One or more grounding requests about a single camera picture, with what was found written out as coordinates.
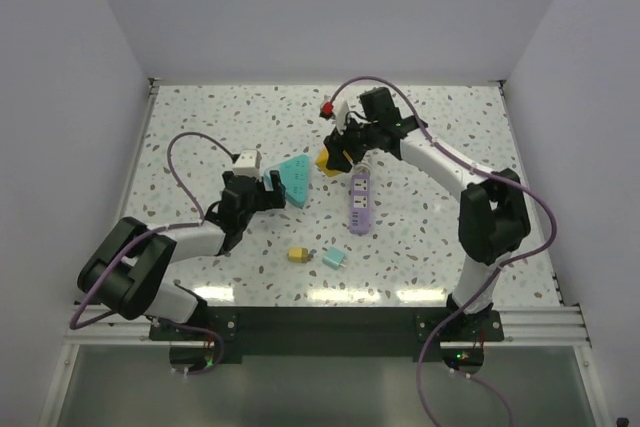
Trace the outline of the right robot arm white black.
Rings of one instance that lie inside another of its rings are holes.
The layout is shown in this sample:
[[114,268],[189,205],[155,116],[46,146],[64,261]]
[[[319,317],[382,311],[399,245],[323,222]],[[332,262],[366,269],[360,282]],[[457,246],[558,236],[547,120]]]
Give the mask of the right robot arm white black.
[[465,252],[459,281],[450,294],[456,309],[445,316],[448,333],[469,339],[481,327],[479,313],[492,304],[499,262],[516,251],[531,232],[520,178],[511,169],[485,172],[427,130],[417,115],[404,117],[388,88],[360,96],[364,118],[353,116],[349,105],[327,99],[319,116],[334,123],[325,137],[329,174],[349,173],[365,155],[379,150],[426,173],[459,205],[458,239]]

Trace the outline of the yellow small plug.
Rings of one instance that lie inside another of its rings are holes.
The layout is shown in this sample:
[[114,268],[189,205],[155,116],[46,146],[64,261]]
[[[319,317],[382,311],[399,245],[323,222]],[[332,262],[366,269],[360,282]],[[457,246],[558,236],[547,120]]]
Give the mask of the yellow small plug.
[[305,247],[291,247],[287,253],[287,260],[293,263],[308,263],[314,254]]

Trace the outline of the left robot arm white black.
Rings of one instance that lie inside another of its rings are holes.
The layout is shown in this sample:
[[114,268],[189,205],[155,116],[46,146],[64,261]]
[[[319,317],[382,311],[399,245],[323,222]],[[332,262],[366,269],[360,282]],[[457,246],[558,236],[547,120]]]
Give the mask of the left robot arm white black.
[[231,252],[257,212],[285,207],[280,173],[270,184],[253,177],[223,174],[225,188],[201,222],[152,228],[124,217],[96,249],[77,278],[85,293],[81,305],[96,300],[127,320],[140,316],[171,322],[185,339],[200,337],[207,327],[207,303],[197,294],[169,283],[170,264]]

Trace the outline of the yellow cube socket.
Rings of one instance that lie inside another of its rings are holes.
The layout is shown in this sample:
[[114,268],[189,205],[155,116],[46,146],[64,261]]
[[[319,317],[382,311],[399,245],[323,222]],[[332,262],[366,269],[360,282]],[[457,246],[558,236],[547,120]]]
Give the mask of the yellow cube socket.
[[315,160],[315,165],[319,171],[326,177],[336,177],[342,174],[340,169],[336,169],[336,166],[340,165],[341,157],[339,155],[332,155],[329,150],[324,147]]

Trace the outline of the teal triangular socket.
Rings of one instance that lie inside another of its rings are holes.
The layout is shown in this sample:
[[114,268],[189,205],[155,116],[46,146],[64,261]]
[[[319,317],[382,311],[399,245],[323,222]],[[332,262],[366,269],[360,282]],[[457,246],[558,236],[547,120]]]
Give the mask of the teal triangular socket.
[[299,155],[268,167],[263,173],[263,179],[265,184],[271,188],[270,172],[278,171],[281,183],[285,188],[287,202],[296,208],[302,209],[309,195],[310,164],[308,155]]

